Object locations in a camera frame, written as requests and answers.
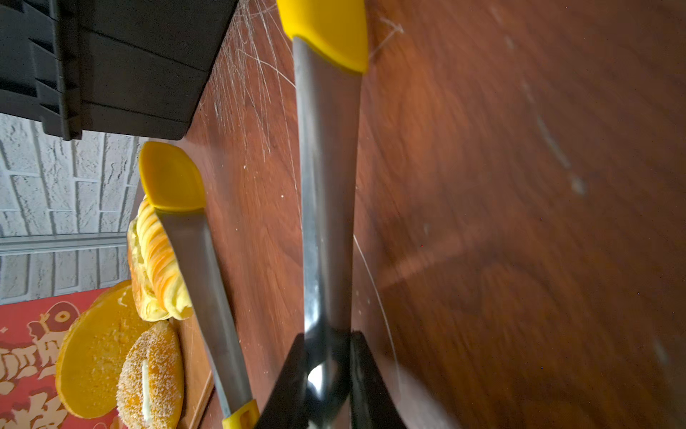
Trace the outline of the brown wooden tray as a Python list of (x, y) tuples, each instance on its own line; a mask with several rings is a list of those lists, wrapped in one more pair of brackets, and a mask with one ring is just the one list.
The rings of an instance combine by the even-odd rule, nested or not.
[(176, 329), (184, 369), (184, 403), (178, 428), (198, 428), (210, 395), (214, 377), (205, 349), (205, 341), (193, 316), (179, 321), (171, 320)]

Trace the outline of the large oval golden bun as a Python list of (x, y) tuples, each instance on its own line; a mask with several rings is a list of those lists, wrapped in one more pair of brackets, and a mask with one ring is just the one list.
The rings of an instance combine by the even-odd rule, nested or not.
[(71, 415), (96, 419), (115, 409), (123, 363), (150, 327), (139, 317), (130, 281), (105, 291), (76, 319), (55, 366), (55, 387)]

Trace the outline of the sugared round bun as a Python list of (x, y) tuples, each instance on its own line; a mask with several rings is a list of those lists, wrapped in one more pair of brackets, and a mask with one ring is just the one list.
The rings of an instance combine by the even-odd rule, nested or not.
[(180, 343), (172, 325), (153, 324), (130, 349), (117, 384), (117, 410), (128, 428), (175, 428), (184, 400)]

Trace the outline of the yellow metal tongs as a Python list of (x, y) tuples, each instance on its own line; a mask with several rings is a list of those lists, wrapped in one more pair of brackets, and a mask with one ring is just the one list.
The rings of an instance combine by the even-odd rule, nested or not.
[[(303, 234), (307, 427), (351, 424), (353, 235), (361, 84), (368, 66), (361, 1), (281, 1), (293, 43)], [(205, 215), (198, 168), (173, 145), (139, 155), (148, 202), (187, 285), (226, 428), (255, 428), (259, 410)]]

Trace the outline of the red white paper bag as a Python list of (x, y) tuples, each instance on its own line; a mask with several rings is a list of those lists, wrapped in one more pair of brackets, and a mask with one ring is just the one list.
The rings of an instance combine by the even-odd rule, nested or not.
[(55, 388), (55, 366), (64, 337), (102, 293), (85, 291), (1, 307), (1, 427), (121, 426), (114, 410), (101, 418), (76, 418)]

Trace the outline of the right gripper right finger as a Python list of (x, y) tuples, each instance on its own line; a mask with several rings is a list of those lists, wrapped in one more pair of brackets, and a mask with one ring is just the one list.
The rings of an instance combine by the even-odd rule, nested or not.
[(406, 429), (364, 334), (352, 332), (350, 346), (352, 427)]

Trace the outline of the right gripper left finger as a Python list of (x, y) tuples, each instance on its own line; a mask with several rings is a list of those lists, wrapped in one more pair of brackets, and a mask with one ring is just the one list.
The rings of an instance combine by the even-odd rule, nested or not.
[(305, 334), (298, 334), (291, 345), (289, 354), (255, 429), (307, 428), (308, 423), (305, 416), (306, 371)]

